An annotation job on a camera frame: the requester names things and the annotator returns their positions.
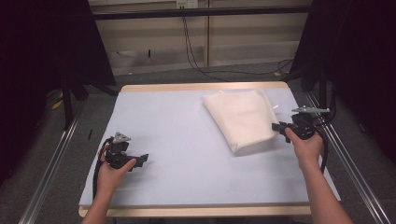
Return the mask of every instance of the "metal rail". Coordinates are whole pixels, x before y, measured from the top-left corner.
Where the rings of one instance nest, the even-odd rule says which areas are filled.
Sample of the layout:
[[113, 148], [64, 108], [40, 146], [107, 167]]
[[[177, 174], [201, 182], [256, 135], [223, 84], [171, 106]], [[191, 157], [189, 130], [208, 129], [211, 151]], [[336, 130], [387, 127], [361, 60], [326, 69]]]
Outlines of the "metal rail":
[[231, 16], [231, 15], [254, 15], [254, 14], [290, 14], [290, 13], [323, 13], [329, 12], [332, 7], [328, 6], [293, 6], [293, 7], [211, 7], [211, 8], [185, 8], [185, 9], [161, 9], [145, 11], [108, 11], [93, 12], [92, 15], [71, 15], [69, 18], [90, 18], [96, 21], [124, 20], [124, 19], [148, 19], [148, 18], [171, 18], [171, 17], [200, 17], [200, 16]]
[[67, 150], [67, 146], [70, 142], [70, 139], [73, 136], [74, 130], [77, 127], [78, 119], [81, 115], [82, 108], [84, 103], [80, 103], [77, 108], [77, 113], [72, 123], [68, 127], [67, 130], [64, 131], [58, 146], [56, 147], [54, 154], [49, 162], [46, 172], [43, 174], [43, 177], [38, 184], [35, 194], [31, 198], [30, 202], [26, 206], [22, 217], [20, 219], [20, 224], [33, 224], [35, 223], [35, 219], [37, 218], [38, 212], [41, 209], [41, 206], [50, 190], [50, 184], [52, 183], [53, 178], [56, 175], [59, 164], [61, 163], [62, 157], [64, 156], [65, 151]]
[[[318, 100], [312, 93], [308, 93], [306, 97], [311, 106], [319, 107]], [[317, 114], [317, 116], [321, 119], [322, 122], [324, 121], [323, 117], [320, 114]], [[390, 224], [391, 222], [387, 214], [385, 213], [380, 201], [376, 198], [375, 194], [361, 175], [361, 172], [359, 171], [355, 162], [349, 156], [346, 147], [342, 143], [335, 129], [329, 123], [323, 126], [323, 130], [327, 134], [327, 137], [332, 143], [335, 151], [337, 152], [338, 157], [344, 164], [344, 167], [346, 168], [349, 177], [351, 178], [353, 184], [361, 195], [361, 198], [363, 199], [364, 203], [372, 214], [375, 223]]]

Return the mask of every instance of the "wall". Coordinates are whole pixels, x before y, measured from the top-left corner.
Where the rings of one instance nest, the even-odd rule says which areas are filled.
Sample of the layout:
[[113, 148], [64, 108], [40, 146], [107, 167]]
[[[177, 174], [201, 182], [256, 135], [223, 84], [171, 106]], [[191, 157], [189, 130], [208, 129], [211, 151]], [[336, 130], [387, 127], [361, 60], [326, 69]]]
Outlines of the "wall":
[[[199, 7], [310, 5], [311, 0], [199, 0]], [[93, 12], [176, 8], [176, 1], [90, 1]], [[306, 13], [187, 18], [199, 66], [277, 62], [294, 57]], [[181, 18], [98, 21], [114, 75], [190, 67]]]

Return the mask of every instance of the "wire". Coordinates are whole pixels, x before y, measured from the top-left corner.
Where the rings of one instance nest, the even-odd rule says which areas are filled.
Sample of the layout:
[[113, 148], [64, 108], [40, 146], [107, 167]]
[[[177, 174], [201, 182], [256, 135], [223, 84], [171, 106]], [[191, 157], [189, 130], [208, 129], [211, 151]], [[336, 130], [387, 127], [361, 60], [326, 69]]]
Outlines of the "wire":
[[[190, 35], [189, 35], [189, 29], [188, 29], [188, 27], [187, 27], [186, 18], [185, 18], [185, 17], [182, 17], [182, 19], [183, 19], [183, 25], [184, 25], [184, 37], [185, 37], [185, 41], [186, 41], [187, 59], [189, 60], [190, 66], [191, 66], [195, 71], [200, 72], [201, 74], [203, 74], [203, 75], [206, 76], [206, 77], [211, 77], [211, 78], [214, 78], [214, 79], [217, 79], [217, 80], [220, 80], [220, 81], [229, 82], [229, 80], [226, 80], [226, 79], [223, 79], [223, 78], [220, 78], [220, 77], [212, 77], [212, 76], [208, 75], [206, 72], [202, 71], [201, 68], [198, 66], [198, 64], [197, 64], [197, 62], [196, 62], [196, 60], [195, 60], [194, 53], [192, 52], [192, 47], [191, 47], [191, 42], [190, 42]], [[194, 67], [194, 66], [192, 65], [192, 63], [191, 63], [190, 54], [189, 54], [189, 49], [190, 49], [191, 56], [192, 56], [192, 58], [193, 58], [193, 61], [194, 61], [196, 67]]]
[[[230, 71], [230, 70], [214, 70], [214, 71], [204, 71], [202, 70], [196, 60], [195, 60], [195, 56], [192, 52], [192, 47], [191, 47], [191, 41], [190, 41], [190, 35], [189, 35], [189, 28], [187, 26], [187, 21], [185, 17], [182, 17], [183, 19], [183, 26], [184, 26], [184, 36], [185, 36], [185, 41], [186, 41], [186, 51], [187, 51], [187, 58], [189, 60], [189, 64], [190, 66], [197, 72], [202, 73], [203, 75], [207, 76], [207, 77], [212, 77], [209, 74], [210, 73], [235, 73], [235, 74], [246, 74], [246, 75], [253, 75], [253, 76], [263, 76], [263, 75], [270, 75], [273, 74], [275, 72], [281, 71], [281, 69], [285, 68], [287, 65], [289, 65], [291, 62], [293, 62], [293, 59], [287, 59], [287, 60], [282, 60], [280, 62], [278, 62], [277, 64], [277, 69], [270, 71], [270, 72], [264, 72], [264, 73], [251, 73], [251, 72], [241, 72], [241, 71]], [[193, 62], [195, 64], [195, 66], [192, 64], [191, 59], [190, 59], [190, 54], [189, 54], [189, 50], [193, 59]], [[221, 81], [229, 81], [229, 80], [225, 80], [223, 78], [219, 78], [219, 77], [212, 77]]]
[[300, 119], [297, 116], [294, 118], [298, 119], [299, 121], [302, 121], [303, 123], [305, 123], [312, 129], [314, 129], [315, 132], [317, 132], [319, 134], [319, 136], [322, 138], [322, 140], [323, 140], [323, 155], [322, 155], [322, 163], [320, 165], [320, 171], [322, 173], [324, 173], [324, 169], [326, 168], [327, 158], [329, 157], [329, 142], [328, 142], [326, 136], [324, 135], [323, 131], [321, 129], [319, 129], [318, 127], [316, 127], [315, 125], [307, 122], [304, 119]]
[[96, 161], [95, 170], [93, 172], [93, 180], [92, 180], [92, 199], [96, 196], [96, 191], [98, 187], [98, 176], [99, 176], [99, 169], [102, 166], [103, 162], [101, 161], [103, 152], [105, 151], [105, 146], [107, 143], [113, 141], [113, 137], [107, 138], [107, 140], [102, 144], [102, 147], [98, 154], [98, 160]]

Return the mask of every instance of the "white cloth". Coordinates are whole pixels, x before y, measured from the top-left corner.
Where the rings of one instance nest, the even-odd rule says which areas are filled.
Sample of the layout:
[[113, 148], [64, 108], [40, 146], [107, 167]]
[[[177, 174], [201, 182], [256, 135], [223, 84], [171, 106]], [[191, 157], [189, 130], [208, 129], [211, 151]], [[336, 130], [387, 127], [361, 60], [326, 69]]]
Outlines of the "white cloth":
[[278, 120], [264, 90], [219, 91], [203, 101], [233, 152], [277, 135], [272, 123]]

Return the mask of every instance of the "floor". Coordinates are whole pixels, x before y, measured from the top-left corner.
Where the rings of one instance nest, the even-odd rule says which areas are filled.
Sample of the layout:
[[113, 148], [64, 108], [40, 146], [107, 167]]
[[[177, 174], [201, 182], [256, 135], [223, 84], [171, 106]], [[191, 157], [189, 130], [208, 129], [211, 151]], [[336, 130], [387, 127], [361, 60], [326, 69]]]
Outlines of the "floor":
[[[248, 64], [224, 66], [219, 69], [242, 70], [246, 72], [269, 71], [277, 68], [277, 63]], [[208, 77], [192, 69], [182, 69], [149, 74], [118, 76], [118, 90], [124, 84], [177, 83], [177, 82], [212, 82], [218, 78], [227, 81], [274, 80], [274, 76], [252, 76], [246, 74], [229, 74], [226, 72], [210, 74]], [[307, 104], [304, 93], [299, 88], [299, 80], [289, 83], [297, 103]], [[98, 143], [106, 129], [106, 120], [112, 112], [115, 97], [87, 88], [91, 93], [86, 102], [73, 101], [75, 113], [81, 109], [73, 136], [66, 144], [66, 150], [58, 155], [60, 161], [53, 172], [55, 175], [45, 190], [45, 197], [37, 207], [38, 212], [30, 223], [79, 223], [78, 200], [84, 188], [86, 174], [96, 152]], [[56, 92], [48, 98], [52, 105], [58, 96]], [[390, 221], [396, 221], [396, 165], [386, 158], [368, 133], [360, 129], [360, 123], [354, 114], [337, 98], [337, 114], [332, 121], [334, 129], [340, 135], [351, 158], [356, 163], [365, 181], [383, 205]], [[57, 109], [50, 107], [43, 114], [37, 126], [35, 141], [26, 155], [21, 155], [21, 163], [13, 176], [0, 187], [0, 223], [17, 223], [25, 214], [26, 206], [35, 195], [43, 174], [46, 174], [54, 149], [64, 134], [64, 111], [61, 105]], [[360, 193], [351, 181], [344, 164], [337, 153], [331, 152], [328, 168], [338, 189], [342, 204], [356, 223], [375, 223]], [[166, 223], [289, 223], [291, 220], [310, 223], [310, 217], [250, 217], [250, 218], [174, 218]], [[156, 219], [121, 219], [117, 223], [161, 223]]]

